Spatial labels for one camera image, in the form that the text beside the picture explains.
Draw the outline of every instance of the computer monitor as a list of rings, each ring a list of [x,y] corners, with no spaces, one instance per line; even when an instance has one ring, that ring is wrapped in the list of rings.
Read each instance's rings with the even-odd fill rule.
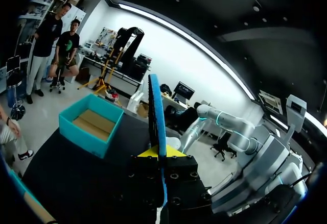
[[[194,90],[182,82],[178,83],[178,85],[174,89],[174,92],[175,94],[173,95],[173,98],[178,94],[179,96],[182,96],[187,100],[191,99],[192,95],[194,94]]]

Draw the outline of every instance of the black table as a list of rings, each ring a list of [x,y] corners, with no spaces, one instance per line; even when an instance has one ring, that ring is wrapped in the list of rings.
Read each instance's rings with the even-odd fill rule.
[[[170,129],[167,135],[179,137]],[[117,179],[126,177],[130,156],[148,146],[147,120],[128,111],[104,159],[71,143],[57,129],[36,153],[22,180],[61,223],[92,223],[95,215],[106,212],[108,196],[124,187]]]

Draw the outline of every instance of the black ceiling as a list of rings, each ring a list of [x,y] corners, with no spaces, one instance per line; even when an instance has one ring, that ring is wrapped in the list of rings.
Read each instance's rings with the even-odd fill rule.
[[[227,60],[256,97],[264,90],[285,107],[286,97],[293,94],[307,102],[314,117],[325,119],[327,102],[321,104],[327,70],[322,16],[326,0],[124,1],[165,15],[195,33]],[[259,12],[254,5],[261,6]],[[305,130],[310,138],[326,143],[310,123]]]

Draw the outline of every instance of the teal box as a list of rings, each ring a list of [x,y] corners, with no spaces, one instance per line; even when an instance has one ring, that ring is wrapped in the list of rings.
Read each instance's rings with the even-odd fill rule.
[[[102,117],[115,122],[115,126],[112,129],[107,141],[101,140],[73,124],[73,121],[87,109],[90,109]],[[79,100],[59,114],[60,134],[84,150],[103,159],[110,145],[110,141],[114,137],[117,128],[119,127],[123,114],[123,109],[120,109],[110,102],[91,94]]]

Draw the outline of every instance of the stool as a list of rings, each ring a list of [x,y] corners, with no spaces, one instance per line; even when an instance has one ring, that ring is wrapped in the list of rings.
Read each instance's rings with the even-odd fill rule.
[[[22,84],[22,76],[18,73],[12,73],[7,77],[7,89],[13,89],[14,105],[12,106],[10,117],[20,120],[26,113],[25,107],[22,105],[23,100],[17,99],[17,87]]]
[[[57,71],[56,71],[56,77],[54,77],[54,79],[57,79],[57,85],[53,86],[53,84],[50,85],[50,92],[52,92],[53,89],[58,89],[58,93],[61,94],[61,88],[62,90],[65,90],[65,86],[64,85],[61,85],[61,83],[59,82],[59,79],[60,79],[60,75],[63,73],[65,69],[65,65],[62,65],[60,67],[57,68]]]

